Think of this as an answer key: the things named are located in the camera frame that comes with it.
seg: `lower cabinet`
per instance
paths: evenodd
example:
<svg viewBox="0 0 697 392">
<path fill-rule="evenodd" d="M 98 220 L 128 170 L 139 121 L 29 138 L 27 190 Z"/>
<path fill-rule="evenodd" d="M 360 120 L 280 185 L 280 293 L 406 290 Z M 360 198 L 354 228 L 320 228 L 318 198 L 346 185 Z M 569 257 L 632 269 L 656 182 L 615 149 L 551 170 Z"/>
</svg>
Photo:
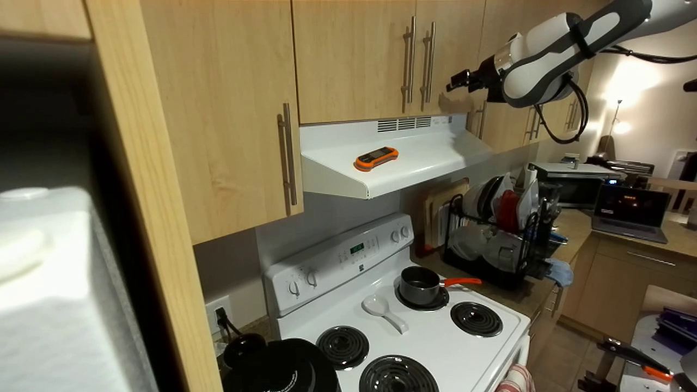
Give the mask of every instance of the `lower cabinet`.
<svg viewBox="0 0 697 392">
<path fill-rule="evenodd" d="M 575 263 L 562 313 L 598 334 L 632 340 L 650 285 L 697 296 L 697 259 L 593 235 Z"/>
</svg>

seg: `stovetop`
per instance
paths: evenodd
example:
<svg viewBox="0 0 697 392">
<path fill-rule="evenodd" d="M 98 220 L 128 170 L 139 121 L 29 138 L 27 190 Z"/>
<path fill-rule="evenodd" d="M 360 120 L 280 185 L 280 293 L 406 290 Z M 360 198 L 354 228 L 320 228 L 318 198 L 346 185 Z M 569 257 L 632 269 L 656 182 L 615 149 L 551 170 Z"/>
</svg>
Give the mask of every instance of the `stovetop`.
<svg viewBox="0 0 697 392">
<path fill-rule="evenodd" d="M 308 279 L 302 279 L 299 287 L 299 281 L 288 281 L 288 273 L 274 269 L 268 275 L 268 285 L 273 285 L 268 292 L 273 296 L 291 296 L 286 298 L 286 309 L 277 309 L 274 322 L 280 327 L 280 335 L 318 345 L 318 337 L 336 327 L 361 332 L 368 337 L 368 353 L 361 363 L 338 370 L 343 392 L 360 392 L 364 367 L 385 354 L 403 354 L 422 363 L 434 374 L 440 392 L 489 390 L 495 379 L 503 377 L 506 370 L 502 365 L 515 354 L 520 340 L 528 335 L 529 317 L 471 290 L 449 290 L 449 303 L 440 309 L 416 311 L 403 304 L 397 298 L 398 275 L 403 268 L 415 265 L 406 243 L 410 243 L 410 238 L 403 243 L 387 242 L 387 248 L 397 248 L 397 252 L 375 263 L 367 257 L 354 263 L 349 257 L 345 263 L 354 263 L 357 268 L 355 277 L 346 277 L 346 265 L 338 265 L 343 277 L 349 281 L 336 279 L 332 273 L 334 268 L 320 268 L 322 273 L 315 273 L 318 263 L 313 262 L 311 269 L 315 273 L 315 281 L 311 281 L 313 285 L 310 285 L 305 301 L 301 298 L 308 292 Z M 385 255 L 382 239 L 376 239 L 372 248 L 382 248 L 382 255 Z M 291 268 L 308 273 L 308 262 Z M 371 315 L 361 306 L 371 296 L 382 296 L 387 303 L 390 311 L 401 321 L 401 325 L 406 325 L 403 334 L 398 334 L 398 328 L 385 317 Z M 461 332 L 452 317 L 452 309 L 459 303 L 476 303 L 493 309 L 502 317 L 502 332 L 490 337 Z"/>
</svg>

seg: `kitchen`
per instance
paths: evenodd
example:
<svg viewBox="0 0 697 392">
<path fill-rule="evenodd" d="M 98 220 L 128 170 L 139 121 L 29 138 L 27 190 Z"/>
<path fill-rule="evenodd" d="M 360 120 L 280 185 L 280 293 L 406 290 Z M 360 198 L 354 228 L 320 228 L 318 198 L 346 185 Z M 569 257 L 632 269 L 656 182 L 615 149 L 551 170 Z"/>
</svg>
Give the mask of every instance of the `kitchen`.
<svg viewBox="0 0 697 392">
<path fill-rule="evenodd" d="M 90 16 L 116 14 L 110 6 L 114 6 L 114 5 L 87 2 Z M 143 5 L 143 9 L 139 9 L 139 5 L 134 5 L 134 6 L 135 6 L 134 9 L 135 16 L 139 10 L 146 17 L 159 14 L 156 5 Z M 544 20 L 546 16 L 554 16 L 562 6 L 567 9 L 569 5 L 541 5 L 542 10 L 529 9 L 531 16 L 518 16 L 518 9 L 510 6 L 510 5 L 503 6 L 497 2 L 489 2 L 489 6 L 490 6 L 490 10 L 485 14 L 485 17 L 490 17 L 490 20 L 481 17 L 484 5 L 479 5 L 479 14 L 477 14 L 477 9 L 467 10 L 467 16 L 472 17 L 476 22 L 471 22 L 471 23 L 464 23 L 461 20 L 449 22 L 449 23 L 457 22 L 457 26 L 464 26 L 471 30 L 454 33 L 454 36 L 436 39 L 437 45 L 454 50 L 459 44 L 459 36 L 481 36 L 479 45 L 476 44 L 477 39 L 464 42 L 464 44 L 472 45 L 471 48 L 472 55 L 471 55 L 471 59 L 454 57 L 456 65 L 452 69 L 461 69 L 464 65 L 476 65 L 481 57 L 485 57 L 489 53 L 495 53 L 495 48 L 500 48 L 513 30 L 526 30 L 526 26 L 535 23 L 539 20 Z M 398 17 L 401 20 L 406 17 L 407 20 L 406 26 L 410 26 L 411 10 L 410 10 L 410 6 L 406 6 L 406 9 L 407 10 Z M 584 2 L 584 5 L 569 6 L 569 9 L 577 9 L 584 16 L 584 9 L 588 14 L 598 6 Z M 114 104 L 114 108 L 116 108 L 117 127 L 123 133 L 123 150 L 128 162 L 126 170 L 134 173 L 134 176 L 135 176 L 134 178 L 134 194 L 139 202 L 142 213 L 143 213 L 142 224 L 143 224 L 146 234 L 151 234 L 149 243 L 151 243 L 151 252 L 152 252 L 152 265 L 154 265 L 154 269 L 159 269 L 159 277 L 163 281 L 168 281 L 161 285 L 161 290 L 163 290 L 163 303 L 170 309 L 168 313 L 172 321 L 172 335 L 174 335 L 172 340 L 177 342 L 179 349 L 190 350 L 190 354 L 195 354 L 192 360 L 188 360 L 188 357 L 180 360 L 185 379 L 192 386 L 190 390 L 221 387 L 217 386 L 221 382 L 215 379 L 217 367 L 212 363 L 213 353 L 209 349 L 209 334 L 207 334 L 209 327 L 204 321 L 202 293 L 207 298 L 215 298 L 222 292 L 231 292 L 234 322 L 239 327 L 254 322 L 261 315 L 265 315 L 261 268 L 268 265 L 273 259 L 282 259 L 282 257 L 289 255 L 297 246 L 310 243 L 310 238 L 315 242 L 320 238 L 336 235 L 346 227 L 368 223 L 368 220 L 385 216 L 390 212 L 410 212 L 411 213 L 411 212 L 416 212 L 422 191 L 428 191 L 431 188 L 446 188 L 452 182 L 452 178 L 442 178 L 442 182 L 436 181 L 436 182 L 428 182 L 420 188 L 410 188 L 406 191 L 385 194 L 375 201 L 354 201 L 354 198 L 302 194 L 302 191 L 299 191 L 301 182 L 297 182 L 297 190 L 291 190 L 291 191 L 297 194 L 299 201 L 297 201 L 297 204 L 286 204 L 283 194 L 288 194 L 288 190 L 283 190 L 283 185 L 282 185 L 283 182 L 282 173 L 270 170 L 270 167 L 283 165 L 282 155 L 277 155 L 277 150 L 280 150 L 277 149 L 280 146 L 280 136 L 277 136 L 280 133 L 280 125 L 277 125 L 280 115 L 283 118 L 288 114 L 283 125 L 289 125 L 291 133 L 297 133 L 299 125 L 294 125 L 294 120 L 288 120 L 288 118 L 297 115 L 297 106 L 301 106 L 301 121 L 302 121 L 302 115 L 310 115 L 310 121 L 403 118 L 401 93 L 397 93 L 397 99 L 395 96 L 385 99 L 385 96 L 375 93 L 375 85 L 380 81 L 387 81 L 387 76 L 390 78 L 397 76 L 398 78 L 397 85 L 401 85 L 403 28 L 392 28 L 392 34 L 397 36 L 397 44 L 395 44 L 397 48 L 392 48 L 392 45 L 385 48 L 385 53 L 392 50 L 390 59 L 392 57 L 398 59 L 398 60 L 387 60 L 390 68 L 397 68 L 397 69 L 385 69 L 382 75 L 382 71 L 371 71 L 372 68 L 368 68 L 368 71 L 361 71 L 361 68 L 355 68 L 355 69 L 351 68 L 354 71 L 361 71 L 355 78 L 367 81 L 364 85 L 357 85 L 354 76 L 332 81 L 334 90 L 326 90 L 330 82 L 310 82 L 308 87 L 301 87 L 299 102 L 294 102 L 297 93 L 294 93 L 294 82 L 291 82 L 294 81 L 291 78 L 291 64 L 288 65 L 288 60 L 282 60 L 282 64 L 286 64 L 288 69 L 264 69 L 270 64 L 282 65 L 280 60 L 273 60 L 280 55 L 291 57 L 291 48 L 288 44 L 288 39 L 289 39 L 288 30 L 291 30 L 288 9 L 280 6 L 280 9 L 274 9 L 274 14 L 264 9 L 252 16 L 259 17 L 259 22 L 251 22 L 252 26 L 277 26 L 277 30 L 273 33 L 273 39 L 286 36 L 283 39 L 286 44 L 277 45 L 277 44 L 268 44 L 268 42 L 252 42 L 252 39 L 245 42 L 242 39 L 242 44 L 236 44 L 234 53 L 224 53 L 224 60 L 231 60 L 227 65 L 234 65 L 236 60 L 239 60 L 247 68 L 252 68 L 252 69 L 248 69 L 248 75 L 236 71 L 239 76 L 239 81 L 227 81 L 227 78 L 231 78 L 227 68 L 215 69 L 222 75 L 213 75 L 212 69 L 204 69 L 204 60 L 177 60 L 177 57 L 200 59 L 207 55 L 204 53 L 207 48 L 198 45 L 198 42 L 200 39 L 204 42 L 204 36 L 195 34 L 192 28 L 188 28 L 188 20 L 180 16 L 170 17 L 172 26 L 156 23 L 156 17 L 149 20 L 146 23 L 152 30 L 143 30 L 143 26 L 138 17 L 130 20 L 134 17 L 130 14 L 124 17 L 116 17 L 116 20 L 112 20 L 112 17 L 94 17 L 91 20 L 91 28 L 97 30 L 94 36 L 101 48 L 101 64 L 104 68 L 106 78 L 112 78 L 112 81 L 139 81 L 139 82 L 123 82 L 123 90 L 112 87 L 110 93 L 112 93 L 112 102 L 117 102 L 117 104 Z M 395 26 L 385 20 L 380 20 L 382 14 L 376 14 L 375 17 L 376 17 L 375 26 L 382 26 L 382 23 Z M 248 36 L 247 30 L 234 30 L 231 36 L 234 34 Z M 168 44 L 159 44 L 159 45 L 151 44 L 152 45 L 151 48 L 152 64 L 151 64 L 149 53 L 138 53 L 138 50 L 149 50 L 149 48 L 139 45 L 139 44 L 143 44 L 143 39 L 172 39 L 179 45 L 177 45 L 177 50 L 166 53 L 166 48 L 170 48 Z M 192 69 L 185 69 L 185 71 L 179 68 L 170 69 L 170 65 L 174 65 L 174 64 L 185 64 Z M 452 69 L 444 71 L 442 76 L 434 76 L 434 81 L 436 81 L 434 85 L 444 85 L 442 81 L 446 76 L 452 76 Z M 209 100 L 209 96 L 204 96 L 204 91 L 200 91 L 198 85 L 215 87 L 215 82 L 212 82 L 209 78 L 200 78 L 202 71 L 212 71 L 212 76 L 209 76 L 212 81 L 234 82 L 236 93 L 234 96 L 222 93 L 221 100 Z M 299 81 L 308 78 L 308 75 L 302 76 L 301 71 L 308 71 L 310 76 L 311 75 L 320 76 L 318 75 L 320 69 L 302 68 L 302 69 L 299 69 Z M 429 104 L 428 104 L 429 108 L 425 114 L 437 114 L 436 100 L 431 100 Z M 523 125 L 523 129 L 526 129 L 526 125 L 528 125 L 526 115 L 520 115 L 513 108 L 500 108 L 500 112 L 503 112 L 506 121 Z M 418 104 L 410 106 L 410 115 L 420 118 Z M 273 129 L 273 136 L 268 136 L 268 130 L 264 130 L 264 133 L 251 130 L 251 127 L 254 129 L 258 125 L 264 129 Z M 245 133 L 245 136 L 231 136 L 231 141 L 217 140 L 215 127 L 234 129 L 236 133 Z M 502 174 L 506 170 L 520 167 L 528 162 L 544 158 L 544 155 L 551 157 L 551 155 L 560 152 L 558 149 L 551 150 L 550 146 L 551 146 L 550 141 L 541 141 L 541 144 L 526 141 L 526 146 L 523 146 L 523 141 L 518 141 L 518 146 L 515 146 L 513 150 L 497 150 L 497 155 L 493 158 L 468 167 L 467 176 L 471 176 L 471 181 L 476 182 L 476 181 L 489 178 L 493 174 Z M 289 165 L 301 165 L 299 146 L 294 146 L 289 155 L 297 157 Z M 221 190 L 221 194 L 217 197 L 215 194 L 198 194 L 198 188 L 192 182 L 192 178 L 196 178 L 200 182 L 212 182 L 213 190 Z M 258 188 L 254 190 L 247 188 L 248 191 L 242 191 L 242 194 L 238 191 L 239 198 L 236 198 L 236 202 L 228 202 L 231 194 L 236 194 L 236 190 L 238 190 L 236 181 L 239 181 L 245 185 L 254 182 Z M 283 216 L 294 216 L 294 218 L 282 220 L 277 224 L 261 224 L 261 223 L 280 220 Z M 195 268 L 195 255 L 192 255 L 190 243 L 198 243 L 198 246 L 195 246 L 198 268 Z"/>
</svg>

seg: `burner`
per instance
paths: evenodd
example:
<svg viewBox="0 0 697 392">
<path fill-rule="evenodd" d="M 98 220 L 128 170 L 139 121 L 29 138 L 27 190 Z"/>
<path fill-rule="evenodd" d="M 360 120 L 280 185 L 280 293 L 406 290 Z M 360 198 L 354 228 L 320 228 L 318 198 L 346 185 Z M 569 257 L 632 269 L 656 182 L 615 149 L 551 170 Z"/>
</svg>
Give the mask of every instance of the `burner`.
<svg viewBox="0 0 697 392">
<path fill-rule="evenodd" d="M 500 313 L 479 303 L 457 303 L 452 317 L 461 332 L 484 337 L 497 335 L 503 327 Z"/>
<path fill-rule="evenodd" d="M 360 392 L 437 392 L 437 384 L 411 357 L 385 354 L 368 363 Z"/>
<path fill-rule="evenodd" d="M 318 349 L 336 370 L 354 367 L 368 354 L 368 337 L 354 327 L 334 327 L 318 340 Z"/>
<path fill-rule="evenodd" d="M 449 290 L 444 287 L 437 287 L 437 293 L 429 301 L 429 303 L 415 303 L 410 298 L 406 298 L 398 287 L 395 290 L 398 303 L 403 303 L 406 306 L 410 309 L 440 309 L 444 304 L 449 304 L 452 296 L 449 296 Z"/>
</svg>

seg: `microwave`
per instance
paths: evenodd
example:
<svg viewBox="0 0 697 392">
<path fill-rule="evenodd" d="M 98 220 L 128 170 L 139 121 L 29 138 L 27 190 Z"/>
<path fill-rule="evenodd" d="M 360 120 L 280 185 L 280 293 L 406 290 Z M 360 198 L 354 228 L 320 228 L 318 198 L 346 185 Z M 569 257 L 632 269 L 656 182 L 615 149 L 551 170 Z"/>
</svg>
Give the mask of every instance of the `microwave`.
<svg viewBox="0 0 697 392">
<path fill-rule="evenodd" d="M 531 163 L 539 170 L 541 197 L 562 210 L 593 210 L 601 185 L 618 185 L 620 173 L 593 163 Z"/>
</svg>

